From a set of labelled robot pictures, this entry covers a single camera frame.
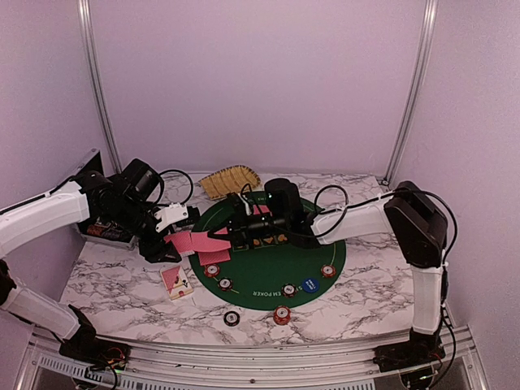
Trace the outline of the red backed card deck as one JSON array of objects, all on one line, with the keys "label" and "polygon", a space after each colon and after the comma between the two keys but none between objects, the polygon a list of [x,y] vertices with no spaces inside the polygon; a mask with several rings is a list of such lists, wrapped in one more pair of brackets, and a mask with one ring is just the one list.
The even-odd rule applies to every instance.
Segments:
[{"label": "red backed card deck", "polygon": [[176,232],[164,237],[167,243],[172,243],[181,257],[194,254],[191,233],[188,231]]}]

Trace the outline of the black poker chip stack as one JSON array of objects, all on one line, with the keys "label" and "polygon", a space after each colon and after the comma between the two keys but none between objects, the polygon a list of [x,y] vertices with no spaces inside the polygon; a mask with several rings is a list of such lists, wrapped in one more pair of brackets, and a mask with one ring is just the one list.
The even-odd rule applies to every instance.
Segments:
[{"label": "black poker chip stack", "polygon": [[233,310],[226,312],[223,316],[224,323],[229,327],[235,327],[241,320],[240,315]]}]

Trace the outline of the red poker chip stack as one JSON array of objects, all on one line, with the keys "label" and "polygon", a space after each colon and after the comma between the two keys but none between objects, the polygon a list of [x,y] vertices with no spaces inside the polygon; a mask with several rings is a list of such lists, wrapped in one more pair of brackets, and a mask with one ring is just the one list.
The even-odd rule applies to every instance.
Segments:
[{"label": "red poker chip stack", "polygon": [[290,322],[291,310],[285,306],[278,306],[273,313],[273,320],[277,325],[286,325]]}]

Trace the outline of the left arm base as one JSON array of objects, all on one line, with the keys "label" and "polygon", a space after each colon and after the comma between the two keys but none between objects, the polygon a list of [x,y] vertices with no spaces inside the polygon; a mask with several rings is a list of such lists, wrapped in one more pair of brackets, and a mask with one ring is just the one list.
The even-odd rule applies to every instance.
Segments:
[{"label": "left arm base", "polygon": [[130,346],[124,343],[99,339],[93,324],[79,310],[71,306],[79,320],[78,331],[61,342],[59,353],[67,358],[92,364],[97,370],[103,367],[124,367]]}]

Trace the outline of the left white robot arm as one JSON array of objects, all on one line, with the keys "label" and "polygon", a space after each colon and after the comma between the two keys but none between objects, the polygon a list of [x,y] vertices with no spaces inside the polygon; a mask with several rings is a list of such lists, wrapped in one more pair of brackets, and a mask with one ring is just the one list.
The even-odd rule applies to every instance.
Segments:
[{"label": "left white robot arm", "polygon": [[[73,225],[98,216],[107,217],[132,233],[146,261],[180,260],[175,246],[166,241],[160,221],[108,180],[92,184],[70,180],[60,189],[3,210],[1,259],[6,261],[20,250],[33,251],[44,239],[70,233]],[[72,350],[87,362],[97,361],[102,355],[102,342],[90,334],[94,329],[79,310],[34,290],[14,277],[6,263],[1,265],[1,309],[53,332],[62,340],[71,340]]]}]

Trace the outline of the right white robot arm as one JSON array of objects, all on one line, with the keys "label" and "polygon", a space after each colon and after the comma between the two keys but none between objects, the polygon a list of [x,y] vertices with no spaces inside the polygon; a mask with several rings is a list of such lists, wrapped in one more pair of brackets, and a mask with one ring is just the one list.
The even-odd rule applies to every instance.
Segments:
[{"label": "right white robot arm", "polygon": [[394,250],[408,264],[414,288],[405,304],[414,337],[404,343],[402,356],[419,364],[433,352],[448,288],[445,258],[455,242],[447,237],[454,219],[444,215],[447,206],[437,206],[439,197],[405,181],[358,204],[307,211],[287,179],[270,180],[264,190],[268,214],[254,213],[257,205],[248,193],[228,195],[233,212],[226,227],[233,246],[252,249],[255,241],[285,235],[289,244],[306,250],[339,243],[353,245],[356,254]]}]

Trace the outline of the red backed playing card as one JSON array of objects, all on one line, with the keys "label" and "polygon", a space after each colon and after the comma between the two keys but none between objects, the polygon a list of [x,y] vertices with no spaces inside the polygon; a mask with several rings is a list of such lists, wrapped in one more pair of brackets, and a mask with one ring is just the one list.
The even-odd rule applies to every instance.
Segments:
[{"label": "red backed playing card", "polygon": [[221,262],[226,262],[231,259],[228,250],[222,250],[217,252],[198,252],[197,256],[199,258],[199,263],[202,267]]},{"label": "red backed playing card", "polygon": [[190,232],[190,238],[195,252],[213,253],[231,248],[229,241],[211,238],[208,232]]},{"label": "red backed playing card", "polygon": [[254,215],[270,215],[271,211],[269,210],[269,208],[266,205],[259,205],[259,206],[254,205],[253,214]]}]

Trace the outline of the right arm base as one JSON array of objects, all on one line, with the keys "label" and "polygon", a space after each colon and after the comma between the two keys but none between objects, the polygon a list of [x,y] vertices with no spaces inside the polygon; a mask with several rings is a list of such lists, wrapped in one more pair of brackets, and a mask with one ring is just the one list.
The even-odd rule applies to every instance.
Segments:
[{"label": "right arm base", "polygon": [[441,360],[446,356],[440,339],[441,328],[439,323],[432,334],[427,334],[412,327],[407,341],[376,347],[372,361],[380,372],[388,372]]}]

